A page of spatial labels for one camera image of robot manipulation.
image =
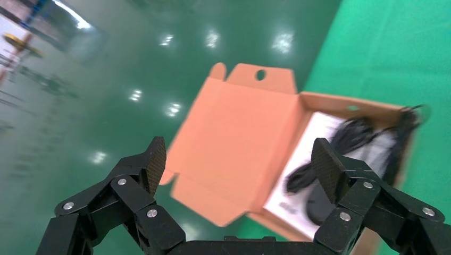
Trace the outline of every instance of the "box lid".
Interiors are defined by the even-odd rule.
[[[172,142],[160,184],[176,175],[175,199],[227,225],[252,206],[298,104],[292,70],[238,64],[226,78],[216,64]]]

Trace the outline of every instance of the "yellow object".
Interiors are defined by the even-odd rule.
[[[4,34],[3,38],[9,44],[14,46],[16,48],[16,50],[18,50],[18,51],[22,51],[22,50],[26,49],[26,50],[29,50],[30,52],[32,52],[33,54],[35,54],[38,57],[43,57],[44,56],[44,54],[40,50],[29,46],[26,42],[24,42],[23,40],[19,39],[18,37],[14,36],[14,35],[12,35],[10,33]]]

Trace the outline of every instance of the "metal screw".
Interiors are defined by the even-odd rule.
[[[373,184],[371,184],[369,182],[363,182],[363,186],[365,186],[368,189],[372,189],[373,188]]]
[[[158,211],[155,210],[155,209],[152,209],[152,210],[149,210],[149,211],[147,212],[147,217],[153,218],[153,217],[155,217],[157,214],[158,214]]]
[[[340,218],[346,222],[351,220],[351,216],[345,212],[340,212]]]
[[[423,207],[423,213],[429,216],[434,216],[436,214],[432,209],[429,209],[427,207]]]
[[[69,202],[69,203],[66,203],[65,205],[63,205],[64,210],[70,210],[70,209],[72,209],[72,207],[73,207],[72,202]]]
[[[119,185],[124,185],[124,184],[126,184],[127,183],[127,180],[126,179],[120,179],[120,180],[118,180],[118,184]]]

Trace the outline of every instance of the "orange cardboard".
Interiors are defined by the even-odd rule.
[[[260,81],[259,70],[265,72]],[[396,124],[400,108],[298,93],[289,69],[238,64],[226,78],[225,65],[218,63],[172,142],[160,184],[177,176],[172,197],[217,226],[248,213],[290,240],[306,241],[262,206],[311,114],[366,116],[382,128]]]

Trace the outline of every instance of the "hang tab hole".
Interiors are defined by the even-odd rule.
[[[348,106],[348,111],[350,111],[350,112],[356,112],[358,110],[360,110],[360,108],[358,106],[355,106],[355,105]]]
[[[257,72],[257,74],[255,75],[255,77],[257,78],[257,81],[261,81],[261,80],[265,79],[265,76],[266,76],[265,70],[259,70]]]

